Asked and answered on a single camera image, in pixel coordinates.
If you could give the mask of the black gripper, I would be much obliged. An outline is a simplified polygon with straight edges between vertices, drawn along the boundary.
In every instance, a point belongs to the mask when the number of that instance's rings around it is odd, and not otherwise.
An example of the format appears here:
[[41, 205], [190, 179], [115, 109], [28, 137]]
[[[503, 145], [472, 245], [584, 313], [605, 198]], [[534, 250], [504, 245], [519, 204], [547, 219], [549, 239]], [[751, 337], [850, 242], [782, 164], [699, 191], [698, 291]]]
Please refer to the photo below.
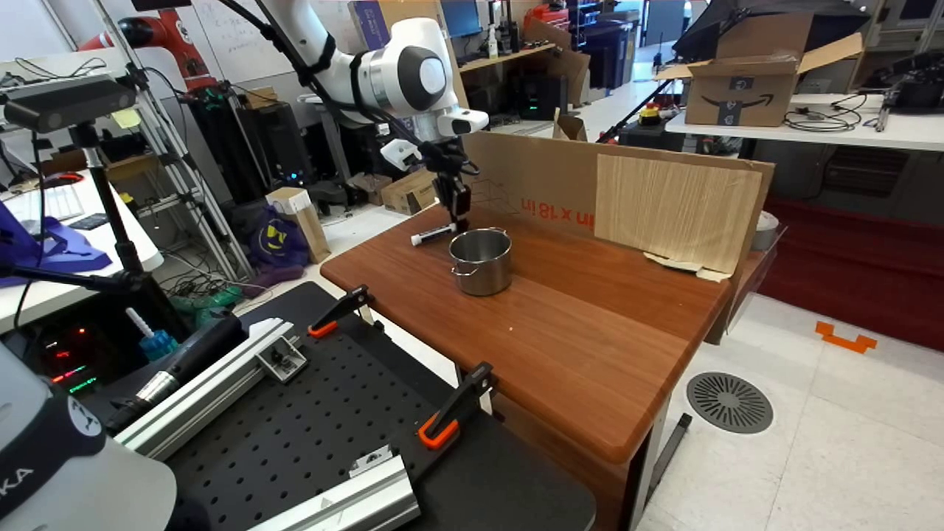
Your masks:
[[448, 210], [453, 227], [471, 229], [472, 188], [468, 186], [468, 174], [479, 174], [479, 164], [468, 155], [459, 137], [444, 145], [425, 142], [423, 158], [425, 167], [434, 170], [434, 188], [440, 204]]

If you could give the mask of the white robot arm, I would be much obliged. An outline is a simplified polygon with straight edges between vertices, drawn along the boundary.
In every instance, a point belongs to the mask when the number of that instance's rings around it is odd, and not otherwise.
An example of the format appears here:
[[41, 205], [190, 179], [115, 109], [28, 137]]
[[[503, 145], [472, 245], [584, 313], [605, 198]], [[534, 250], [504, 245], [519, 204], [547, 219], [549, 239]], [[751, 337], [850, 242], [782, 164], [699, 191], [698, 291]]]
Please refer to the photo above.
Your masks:
[[388, 123], [392, 137], [381, 146], [383, 158], [398, 170], [434, 170], [453, 227], [471, 227], [472, 191], [462, 137], [482, 132], [490, 115], [462, 102], [453, 46], [434, 17], [397, 21], [383, 46], [345, 53], [313, 0], [258, 0], [260, 15], [236, 0], [223, 3], [255, 24], [330, 112], [355, 123]]

